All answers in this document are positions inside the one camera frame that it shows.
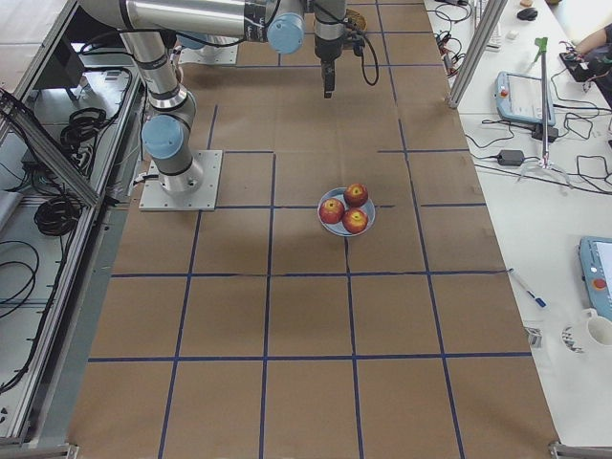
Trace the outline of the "woven wicker basket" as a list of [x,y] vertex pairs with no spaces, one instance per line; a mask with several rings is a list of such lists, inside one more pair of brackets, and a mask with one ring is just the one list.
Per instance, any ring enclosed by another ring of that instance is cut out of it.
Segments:
[[365,31],[367,29],[367,21],[361,12],[347,9],[345,17],[356,30]]

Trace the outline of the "red apple top plate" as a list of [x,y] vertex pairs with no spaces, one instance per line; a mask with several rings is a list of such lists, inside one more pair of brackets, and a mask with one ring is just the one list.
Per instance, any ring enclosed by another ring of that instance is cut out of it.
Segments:
[[343,199],[348,207],[359,208],[369,199],[367,187],[360,183],[351,184],[343,191]]

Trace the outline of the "red apple plate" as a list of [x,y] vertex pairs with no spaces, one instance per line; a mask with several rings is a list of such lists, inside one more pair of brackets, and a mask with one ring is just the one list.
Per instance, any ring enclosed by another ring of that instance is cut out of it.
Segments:
[[348,207],[359,208],[369,199],[367,187],[360,183],[351,184],[343,191],[343,199]]
[[349,208],[342,216],[342,225],[350,234],[359,234],[367,229],[368,215],[360,208]]
[[339,223],[345,211],[342,201],[337,198],[325,199],[318,208],[318,216],[320,220],[327,225]]

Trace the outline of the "red apple left plate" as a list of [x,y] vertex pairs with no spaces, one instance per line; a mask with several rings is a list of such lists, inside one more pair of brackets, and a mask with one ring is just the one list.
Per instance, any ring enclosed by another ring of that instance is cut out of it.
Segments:
[[342,201],[337,198],[325,199],[318,208],[318,216],[320,220],[327,225],[339,223],[345,211]]

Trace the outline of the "red apple front plate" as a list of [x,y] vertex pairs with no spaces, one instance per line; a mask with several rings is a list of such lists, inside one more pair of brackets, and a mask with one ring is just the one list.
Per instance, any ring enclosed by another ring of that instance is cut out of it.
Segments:
[[350,234],[359,234],[367,229],[368,215],[360,208],[349,208],[342,216],[342,225]]

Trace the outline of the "light blue plate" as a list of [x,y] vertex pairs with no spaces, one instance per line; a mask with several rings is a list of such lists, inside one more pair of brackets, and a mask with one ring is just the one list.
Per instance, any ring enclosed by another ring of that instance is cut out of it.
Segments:
[[344,199],[345,187],[327,191],[319,200],[317,217],[320,224],[337,236],[352,237],[365,233],[374,224],[376,209],[370,198],[361,206],[350,206]]

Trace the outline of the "blue teach pendant upper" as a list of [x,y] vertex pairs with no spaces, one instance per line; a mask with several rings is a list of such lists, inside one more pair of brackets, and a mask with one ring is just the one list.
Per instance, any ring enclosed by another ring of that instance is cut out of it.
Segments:
[[517,123],[541,124],[542,88],[540,77],[500,72],[494,93],[499,117]]

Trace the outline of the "blue teach pendant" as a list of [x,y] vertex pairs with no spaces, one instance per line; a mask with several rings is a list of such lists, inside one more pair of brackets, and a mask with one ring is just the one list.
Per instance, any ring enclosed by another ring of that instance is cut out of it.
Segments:
[[579,261],[591,306],[600,317],[611,319],[611,239],[582,237]]
[[494,93],[499,117],[517,123],[541,124],[542,88],[540,77],[500,72]]

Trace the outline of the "black power adapter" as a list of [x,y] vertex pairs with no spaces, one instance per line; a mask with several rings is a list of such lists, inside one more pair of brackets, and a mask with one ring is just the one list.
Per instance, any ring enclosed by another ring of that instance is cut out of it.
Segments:
[[518,167],[523,165],[525,155],[521,150],[517,149],[502,149],[497,155],[496,160],[499,165]]

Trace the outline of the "black computer mouse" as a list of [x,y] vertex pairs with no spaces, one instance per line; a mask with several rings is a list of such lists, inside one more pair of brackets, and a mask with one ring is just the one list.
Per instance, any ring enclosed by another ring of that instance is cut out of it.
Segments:
[[537,16],[538,10],[534,7],[524,8],[516,14],[516,18],[521,21],[535,21]]

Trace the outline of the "long reacher grabber tool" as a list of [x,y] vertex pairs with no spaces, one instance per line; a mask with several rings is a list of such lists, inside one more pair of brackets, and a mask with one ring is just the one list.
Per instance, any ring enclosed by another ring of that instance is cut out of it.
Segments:
[[553,163],[550,161],[550,148],[549,148],[549,86],[547,78],[547,45],[548,38],[546,36],[536,37],[535,45],[537,46],[537,53],[534,58],[534,63],[540,62],[540,89],[541,89],[541,155],[537,163],[525,162],[519,172],[518,181],[522,180],[529,173],[535,172],[556,172],[560,174],[564,180],[564,183],[573,189],[573,185],[570,182],[568,173],[563,169],[555,169]]

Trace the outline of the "brown paper table cover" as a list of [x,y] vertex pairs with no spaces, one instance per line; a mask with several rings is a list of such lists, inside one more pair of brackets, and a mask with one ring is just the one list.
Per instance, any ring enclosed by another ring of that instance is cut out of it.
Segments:
[[[187,65],[212,212],[127,211],[71,422],[83,458],[544,458],[556,433],[420,1],[359,1],[377,85],[307,40]],[[360,183],[373,226],[321,197]]]

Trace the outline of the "blue white pen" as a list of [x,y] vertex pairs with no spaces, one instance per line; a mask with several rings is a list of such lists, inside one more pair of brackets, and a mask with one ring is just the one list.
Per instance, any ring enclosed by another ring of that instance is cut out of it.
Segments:
[[514,268],[508,269],[508,274],[514,279],[514,281],[523,289],[523,291],[537,304],[540,308],[547,306],[546,301],[527,284],[527,282],[518,274]]

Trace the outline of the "blue teach pendant lower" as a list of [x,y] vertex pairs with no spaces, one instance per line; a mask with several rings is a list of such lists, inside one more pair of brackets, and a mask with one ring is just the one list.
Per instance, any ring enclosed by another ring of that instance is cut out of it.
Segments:
[[611,319],[611,239],[582,237],[579,261],[591,306],[600,317]]

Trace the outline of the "small checker marker cube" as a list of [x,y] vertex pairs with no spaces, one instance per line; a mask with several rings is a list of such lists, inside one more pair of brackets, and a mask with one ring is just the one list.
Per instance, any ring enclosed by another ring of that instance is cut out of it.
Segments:
[[525,327],[524,328],[527,341],[532,348],[540,348],[543,342],[543,336],[539,328]]

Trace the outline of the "white ceramic mug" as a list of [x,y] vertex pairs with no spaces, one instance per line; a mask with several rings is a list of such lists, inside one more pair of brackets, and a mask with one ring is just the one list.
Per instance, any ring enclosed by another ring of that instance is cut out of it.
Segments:
[[560,338],[574,353],[610,351],[611,321],[593,308],[585,309],[579,320],[563,328]]

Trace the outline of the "aluminium frame post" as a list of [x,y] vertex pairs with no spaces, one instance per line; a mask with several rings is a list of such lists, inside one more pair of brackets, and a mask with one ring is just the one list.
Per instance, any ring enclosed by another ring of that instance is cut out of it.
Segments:
[[447,96],[447,104],[450,108],[458,108],[506,5],[507,0],[492,0],[484,9],[480,23],[468,46],[466,57]]

